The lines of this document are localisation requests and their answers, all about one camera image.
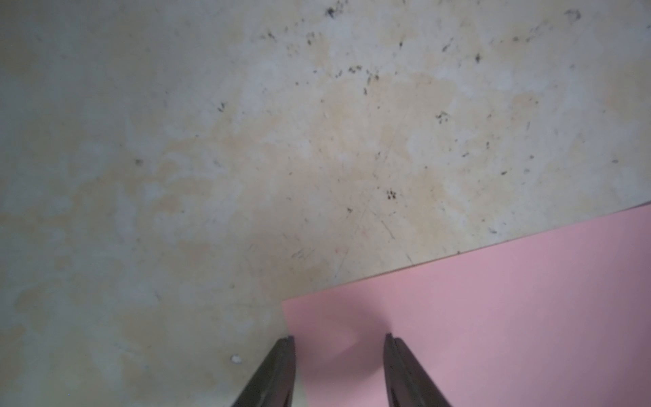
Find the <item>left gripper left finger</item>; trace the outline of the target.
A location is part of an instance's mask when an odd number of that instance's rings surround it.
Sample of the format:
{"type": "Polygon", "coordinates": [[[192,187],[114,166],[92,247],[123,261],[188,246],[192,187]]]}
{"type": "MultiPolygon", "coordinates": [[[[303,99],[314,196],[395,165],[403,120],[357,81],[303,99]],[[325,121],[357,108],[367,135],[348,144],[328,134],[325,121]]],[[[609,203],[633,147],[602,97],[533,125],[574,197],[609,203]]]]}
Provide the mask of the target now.
{"type": "Polygon", "coordinates": [[[278,339],[232,407],[290,407],[296,369],[294,337],[278,339]]]}

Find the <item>pink square paper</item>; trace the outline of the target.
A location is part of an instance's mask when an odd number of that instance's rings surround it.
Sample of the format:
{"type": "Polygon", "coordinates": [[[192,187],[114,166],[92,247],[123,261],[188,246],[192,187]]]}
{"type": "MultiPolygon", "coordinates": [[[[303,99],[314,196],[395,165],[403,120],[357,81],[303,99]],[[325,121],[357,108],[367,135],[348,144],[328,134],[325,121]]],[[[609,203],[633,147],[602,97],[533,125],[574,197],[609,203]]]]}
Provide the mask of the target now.
{"type": "Polygon", "coordinates": [[[311,406],[385,406],[400,337],[454,406],[650,403],[650,209],[286,301],[311,406]]]}

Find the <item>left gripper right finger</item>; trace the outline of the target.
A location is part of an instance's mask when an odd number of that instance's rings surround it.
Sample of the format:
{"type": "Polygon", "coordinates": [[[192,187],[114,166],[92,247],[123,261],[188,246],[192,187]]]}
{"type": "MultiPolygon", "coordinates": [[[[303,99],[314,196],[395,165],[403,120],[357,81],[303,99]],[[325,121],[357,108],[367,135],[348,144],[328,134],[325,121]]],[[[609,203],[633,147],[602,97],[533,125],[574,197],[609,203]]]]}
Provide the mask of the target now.
{"type": "Polygon", "coordinates": [[[406,342],[388,333],[383,345],[383,366],[391,407],[450,407],[406,342]]]}

